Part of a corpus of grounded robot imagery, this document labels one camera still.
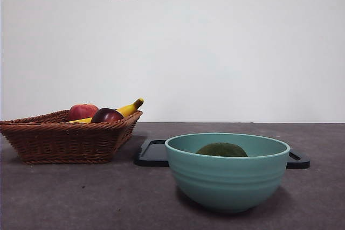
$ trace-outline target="table surface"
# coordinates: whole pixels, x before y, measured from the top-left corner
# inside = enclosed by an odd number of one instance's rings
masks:
[[[168,167],[133,156],[147,139],[246,133],[287,142],[310,158],[286,170],[267,201],[240,214],[204,209]],[[345,229],[345,123],[138,123],[107,164],[26,165],[1,139],[1,229]]]

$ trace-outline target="bowl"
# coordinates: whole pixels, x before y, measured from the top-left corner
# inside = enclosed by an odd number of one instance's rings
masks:
[[[242,147],[248,157],[199,155],[214,142]],[[181,191],[211,210],[237,213],[269,198],[280,185],[290,147],[272,138],[233,133],[197,133],[165,142],[169,167]]]

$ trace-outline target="tray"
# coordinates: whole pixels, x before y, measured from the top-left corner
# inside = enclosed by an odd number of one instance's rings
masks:
[[[135,155],[134,163],[139,166],[169,166],[165,140],[146,140]],[[294,149],[290,150],[286,169],[306,169],[310,159]]]

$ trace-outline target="dark red apple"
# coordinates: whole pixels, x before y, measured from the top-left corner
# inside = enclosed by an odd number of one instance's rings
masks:
[[[121,113],[110,108],[101,108],[96,112],[91,122],[114,122],[123,119]]]
[[[70,108],[68,113],[68,120],[80,120],[85,118],[93,117],[93,115],[98,111],[98,107],[93,104],[76,104]]]

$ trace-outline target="green fruit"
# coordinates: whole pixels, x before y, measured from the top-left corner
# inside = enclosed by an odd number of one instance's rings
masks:
[[[238,145],[230,143],[212,143],[200,148],[200,155],[247,157],[247,153]]]

